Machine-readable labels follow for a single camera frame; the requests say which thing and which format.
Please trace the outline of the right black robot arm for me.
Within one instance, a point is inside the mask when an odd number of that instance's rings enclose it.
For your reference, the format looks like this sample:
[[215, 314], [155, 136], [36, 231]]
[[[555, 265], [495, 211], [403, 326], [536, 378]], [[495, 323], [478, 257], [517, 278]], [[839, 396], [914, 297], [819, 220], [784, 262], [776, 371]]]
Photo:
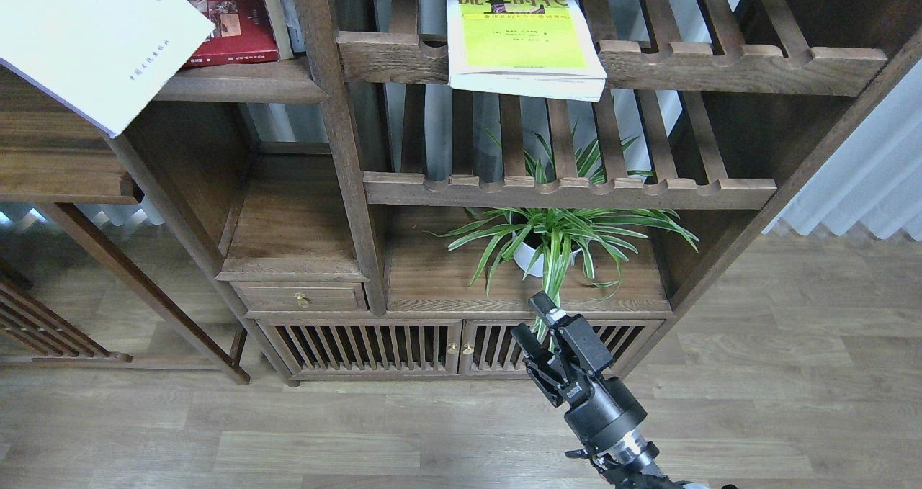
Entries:
[[587, 459], [617, 488], [696, 488], [687, 480], [671, 480], [656, 466], [658, 448], [645, 440], [639, 426], [648, 415], [618, 377], [603, 377], [614, 361], [582, 315], [567, 315], [546, 292], [530, 305], [550, 329], [549, 351], [527, 325], [512, 332], [524, 351], [527, 373], [554, 407], [569, 403], [564, 420], [582, 443], [566, 457]]

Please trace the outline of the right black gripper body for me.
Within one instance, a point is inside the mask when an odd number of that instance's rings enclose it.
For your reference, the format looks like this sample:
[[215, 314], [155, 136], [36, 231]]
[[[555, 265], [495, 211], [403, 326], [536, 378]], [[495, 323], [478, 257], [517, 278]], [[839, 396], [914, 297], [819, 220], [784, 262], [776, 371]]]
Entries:
[[618, 377], [603, 380], [547, 351], [529, 358], [529, 375], [552, 406], [570, 404], [564, 421], [587, 449], [612, 449], [648, 416]]

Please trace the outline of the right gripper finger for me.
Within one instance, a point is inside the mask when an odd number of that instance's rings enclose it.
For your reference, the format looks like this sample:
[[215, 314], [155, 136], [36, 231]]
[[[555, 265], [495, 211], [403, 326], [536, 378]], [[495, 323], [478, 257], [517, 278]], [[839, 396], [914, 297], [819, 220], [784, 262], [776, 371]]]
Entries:
[[577, 364], [589, 375], [600, 374], [613, 364], [612, 353], [582, 315], [566, 314], [546, 292], [538, 292], [528, 302], [554, 332], [560, 354], [567, 357], [570, 364]]
[[511, 335], [524, 352], [527, 373], [534, 384], [545, 396], [562, 396], [560, 388], [563, 373], [556, 355], [542, 347], [536, 335], [524, 323], [518, 324]]

